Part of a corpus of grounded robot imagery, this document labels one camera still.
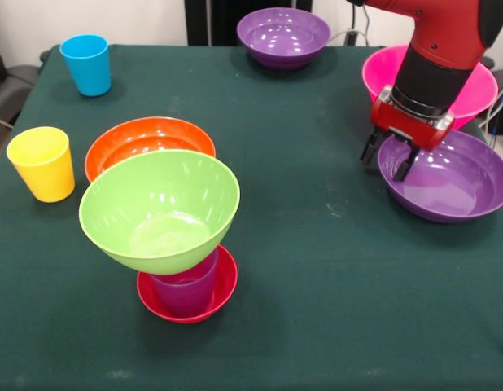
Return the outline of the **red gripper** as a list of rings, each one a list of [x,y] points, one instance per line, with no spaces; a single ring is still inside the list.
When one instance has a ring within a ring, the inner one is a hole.
[[[403,134],[413,146],[401,144],[393,153],[395,182],[403,182],[413,167],[420,148],[431,151],[437,147],[453,128],[454,116],[446,112],[439,118],[424,118],[403,110],[391,96],[392,86],[386,85],[378,93],[370,112],[371,122],[378,128],[371,132],[363,152],[361,162],[369,164],[381,142],[384,132]]]

